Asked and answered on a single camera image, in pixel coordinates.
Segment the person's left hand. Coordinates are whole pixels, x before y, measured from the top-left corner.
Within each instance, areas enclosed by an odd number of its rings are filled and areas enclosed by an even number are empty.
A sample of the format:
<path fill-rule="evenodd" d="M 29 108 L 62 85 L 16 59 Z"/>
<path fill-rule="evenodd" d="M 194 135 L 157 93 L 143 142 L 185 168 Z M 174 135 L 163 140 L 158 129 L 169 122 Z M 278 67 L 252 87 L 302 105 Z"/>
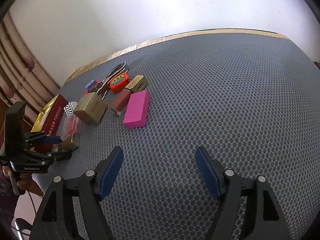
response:
<path fill-rule="evenodd" d="M 31 187 L 33 181 L 31 173 L 15 172 L 8 166 L 3 166 L 2 170 L 5 177 L 9 178 L 15 195 L 19 196 Z"/>

